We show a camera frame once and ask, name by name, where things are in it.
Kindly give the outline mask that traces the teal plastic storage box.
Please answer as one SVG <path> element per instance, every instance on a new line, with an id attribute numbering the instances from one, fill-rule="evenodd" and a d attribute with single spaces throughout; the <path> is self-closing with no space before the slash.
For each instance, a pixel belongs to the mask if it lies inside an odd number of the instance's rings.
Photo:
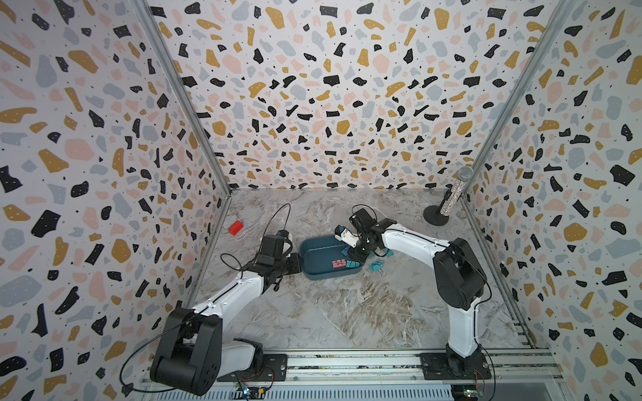
<path id="1" fill-rule="evenodd" d="M 348 251 L 350 247 L 344 242 L 338 241 L 334 236 L 313 237 L 304 240 L 299 253 L 303 259 L 303 274 L 312 281 L 344 277 L 356 274 L 362 269 L 360 267 L 348 267 Z M 332 261 L 344 259 L 347 266 L 344 268 L 333 268 Z"/>

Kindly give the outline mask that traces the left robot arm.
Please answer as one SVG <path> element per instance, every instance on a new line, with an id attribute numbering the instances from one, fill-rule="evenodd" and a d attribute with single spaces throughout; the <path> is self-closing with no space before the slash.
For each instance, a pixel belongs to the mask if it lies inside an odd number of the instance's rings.
<path id="1" fill-rule="evenodd" d="M 283 277 L 302 272 L 293 252 L 263 264 L 260 257 L 243 266 L 222 290 L 194 308 L 179 307 L 168 317 L 150 367 L 150 379 L 173 389 L 204 395 L 229 374 L 252 378 L 263 372 L 263 347 L 256 341 L 223 341 L 223 331 L 250 302 Z"/>

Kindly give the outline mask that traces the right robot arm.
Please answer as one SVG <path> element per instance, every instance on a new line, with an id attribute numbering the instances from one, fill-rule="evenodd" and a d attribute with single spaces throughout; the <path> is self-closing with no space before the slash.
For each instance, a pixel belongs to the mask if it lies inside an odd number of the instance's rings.
<path id="1" fill-rule="evenodd" d="M 475 314 L 488 279 L 466 240 L 428 237 L 391 219 L 363 227 L 356 233 L 337 226 L 334 236 L 350 246 L 351 257 L 360 262 L 381 249 L 406 254 L 432 268 L 438 293 L 449 310 L 446 352 L 461 360 L 479 352 Z"/>

